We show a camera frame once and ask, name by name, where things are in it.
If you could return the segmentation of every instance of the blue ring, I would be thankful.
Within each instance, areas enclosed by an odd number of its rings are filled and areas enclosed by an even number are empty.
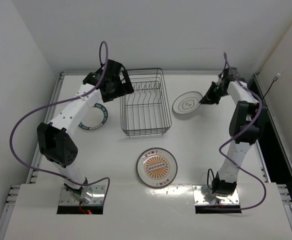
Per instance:
[[[106,123],[106,121],[108,119],[108,111],[107,111],[106,107],[104,107],[100,103],[95,103],[94,108],[100,109],[103,112],[103,114],[104,114],[104,117],[103,117],[101,123],[98,124],[98,125],[96,125],[96,126],[85,126],[82,122],[80,122],[78,126],[81,129],[84,129],[84,130],[95,130],[95,129],[99,129],[101,126],[103,126]]]

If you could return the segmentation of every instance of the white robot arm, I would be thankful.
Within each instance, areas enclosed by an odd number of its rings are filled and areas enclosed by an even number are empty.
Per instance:
[[[75,129],[91,107],[100,99],[105,103],[134,92],[124,66],[109,59],[99,87],[90,94],[82,96],[91,91],[97,84],[101,73],[102,67],[96,72],[89,73],[77,91],[75,97],[79,98],[69,102],[48,124],[42,122],[37,127],[40,153],[52,162],[62,175],[79,184],[87,184],[88,181],[75,161],[78,154],[78,148],[72,141]],[[93,197],[90,186],[74,184],[66,178],[64,185],[72,196],[80,202],[89,202],[90,198]]]
[[[232,72],[237,75],[237,69],[232,68]],[[245,88],[247,84],[244,79],[240,79],[241,85],[235,81],[235,77],[226,68],[220,75],[219,80],[212,82],[206,95],[200,100],[201,104],[218,104],[221,97],[230,95],[236,104],[235,112],[232,116],[229,135],[234,137],[238,134],[255,116],[259,102]],[[257,121],[241,136],[234,139],[229,146],[227,158],[212,181],[212,193],[220,196],[230,196],[237,186],[239,168],[242,166],[245,155],[251,146],[258,140],[264,131],[267,115],[267,106],[262,106],[261,113]]]

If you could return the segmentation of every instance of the white tabletop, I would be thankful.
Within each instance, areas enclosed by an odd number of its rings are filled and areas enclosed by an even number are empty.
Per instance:
[[[84,77],[65,76],[59,100],[72,97]],[[170,107],[185,92],[204,95],[216,80],[212,75],[165,75]],[[106,124],[93,131],[78,128],[73,137],[78,147],[76,161],[88,181],[110,177],[103,215],[57,215],[63,180],[39,173],[36,184],[22,185],[5,239],[292,239],[273,183],[267,184],[266,201],[258,208],[242,214],[195,214],[192,184],[206,184],[208,168],[216,173],[224,162],[218,148],[229,138],[235,109],[230,96],[219,105],[202,105],[190,116],[171,111],[171,129],[156,138],[129,139],[121,130],[119,99],[104,105],[109,114]],[[137,158],[153,147],[164,148],[176,158],[178,173],[173,183],[181,184],[178,191],[167,194],[138,180]],[[44,157],[41,167],[56,171]],[[242,167],[262,178],[254,147]],[[238,194],[241,206],[246,207],[262,198],[263,189],[240,172]]]

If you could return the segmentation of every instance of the plate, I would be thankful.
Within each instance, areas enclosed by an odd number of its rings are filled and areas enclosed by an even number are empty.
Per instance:
[[[173,182],[177,175],[177,162],[167,150],[159,147],[144,151],[138,158],[136,171],[148,187],[161,189]]]
[[[201,105],[203,95],[198,91],[189,91],[180,95],[172,104],[172,110],[177,114],[189,114]]]

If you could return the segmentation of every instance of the wire dish rack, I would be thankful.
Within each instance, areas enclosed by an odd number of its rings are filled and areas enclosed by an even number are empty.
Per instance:
[[[163,70],[127,70],[134,93],[120,98],[121,129],[129,137],[163,135],[172,126]]]

